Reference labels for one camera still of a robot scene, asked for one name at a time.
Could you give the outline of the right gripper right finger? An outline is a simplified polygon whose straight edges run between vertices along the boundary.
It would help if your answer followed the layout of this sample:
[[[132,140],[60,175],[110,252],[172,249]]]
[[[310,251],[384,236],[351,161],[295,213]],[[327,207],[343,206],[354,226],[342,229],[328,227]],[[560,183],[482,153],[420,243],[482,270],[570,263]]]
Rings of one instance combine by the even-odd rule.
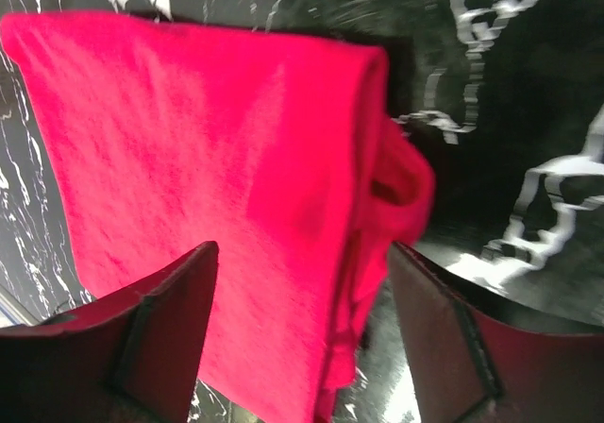
[[[602,327],[497,295],[399,243],[387,262],[422,421],[602,421]]]

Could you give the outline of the red t-shirt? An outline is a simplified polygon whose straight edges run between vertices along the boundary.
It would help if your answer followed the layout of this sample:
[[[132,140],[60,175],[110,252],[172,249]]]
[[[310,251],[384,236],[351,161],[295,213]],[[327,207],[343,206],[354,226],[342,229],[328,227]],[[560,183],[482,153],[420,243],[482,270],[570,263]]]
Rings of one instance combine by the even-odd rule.
[[[386,112],[386,53],[101,11],[12,13],[1,42],[83,286],[217,243],[200,380],[266,422],[328,422],[387,250],[420,237],[434,192]]]

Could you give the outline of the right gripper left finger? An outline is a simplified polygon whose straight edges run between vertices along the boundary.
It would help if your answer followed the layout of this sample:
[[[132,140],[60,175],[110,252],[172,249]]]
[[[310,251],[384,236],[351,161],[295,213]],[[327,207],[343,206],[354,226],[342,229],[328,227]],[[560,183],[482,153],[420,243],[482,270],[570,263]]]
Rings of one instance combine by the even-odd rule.
[[[218,255],[205,242],[94,302],[3,328],[2,421],[186,421]]]

